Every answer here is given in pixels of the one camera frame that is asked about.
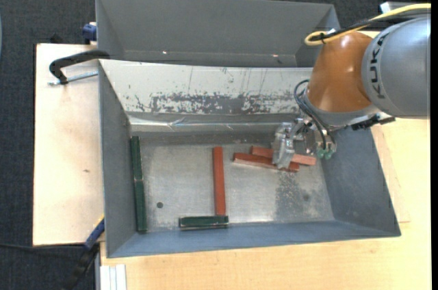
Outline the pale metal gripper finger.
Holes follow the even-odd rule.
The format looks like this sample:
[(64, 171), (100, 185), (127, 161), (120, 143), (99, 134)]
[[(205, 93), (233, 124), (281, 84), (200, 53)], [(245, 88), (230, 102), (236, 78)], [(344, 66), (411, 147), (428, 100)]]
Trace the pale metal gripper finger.
[(282, 167), (283, 168), (289, 168), (290, 162), (295, 154), (295, 150), (293, 146), (285, 146), (283, 149), (283, 156), (282, 156)]
[(282, 152), (284, 147), (284, 140), (276, 138), (272, 143), (272, 162), (278, 165), (281, 162)]

